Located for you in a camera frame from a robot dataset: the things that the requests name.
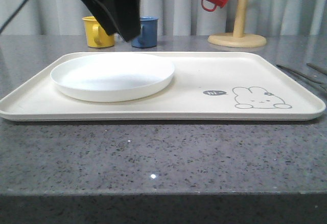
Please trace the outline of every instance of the wooden base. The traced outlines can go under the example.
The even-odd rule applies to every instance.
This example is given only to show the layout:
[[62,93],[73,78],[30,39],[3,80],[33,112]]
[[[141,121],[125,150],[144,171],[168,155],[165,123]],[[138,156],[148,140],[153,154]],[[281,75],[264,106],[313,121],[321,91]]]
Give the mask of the wooden base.
[[209,36],[208,42],[236,48],[254,48],[264,46],[267,43],[266,38],[254,34],[244,34],[243,37],[233,37],[233,33],[218,33]]

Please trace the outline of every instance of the white curtain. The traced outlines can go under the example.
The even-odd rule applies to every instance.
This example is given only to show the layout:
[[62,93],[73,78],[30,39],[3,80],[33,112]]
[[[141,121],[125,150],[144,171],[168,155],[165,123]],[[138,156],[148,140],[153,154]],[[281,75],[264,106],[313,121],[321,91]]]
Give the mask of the white curtain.
[[[0,0],[0,25],[22,0]],[[237,0],[207,12],[200,0],[141,0],[141,16],[159,17],[159,35],[232,32]],[[83,35],[80,0],[30,0],[3,34]],[[326,0],[249,0],[246,33],[263,36],[327,34]]]

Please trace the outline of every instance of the yellow mug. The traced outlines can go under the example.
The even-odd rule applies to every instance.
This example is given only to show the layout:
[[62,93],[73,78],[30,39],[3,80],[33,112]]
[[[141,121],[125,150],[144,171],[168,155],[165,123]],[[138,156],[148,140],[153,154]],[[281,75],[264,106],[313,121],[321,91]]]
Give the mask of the yellow mug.
[[107,35],[94,16],[83,17],[87,45],[91,48],[114,46],[114,35]]

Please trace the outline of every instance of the white plate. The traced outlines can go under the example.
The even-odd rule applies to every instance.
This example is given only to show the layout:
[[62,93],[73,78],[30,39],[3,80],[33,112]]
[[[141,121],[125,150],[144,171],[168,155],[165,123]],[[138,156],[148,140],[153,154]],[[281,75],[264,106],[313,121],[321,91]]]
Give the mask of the white plate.
[[73,98],[118,102],[159,92],[171,81],[174,65],[143,53],[105,53],[75,58],[50,74],[58,89]]

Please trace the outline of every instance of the wooden stand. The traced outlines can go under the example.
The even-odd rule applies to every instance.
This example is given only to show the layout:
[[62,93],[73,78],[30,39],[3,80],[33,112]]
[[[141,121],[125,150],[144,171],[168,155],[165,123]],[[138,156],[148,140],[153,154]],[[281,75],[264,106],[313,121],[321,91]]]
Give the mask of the wooden stand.
[[238,0],[234,31],[232,33],[218,33],[209,36],[208,42],[220,46],[236,48],[254,48],[264,46],[266,38],[254,34],[245,34],[245,18],[248,0]]

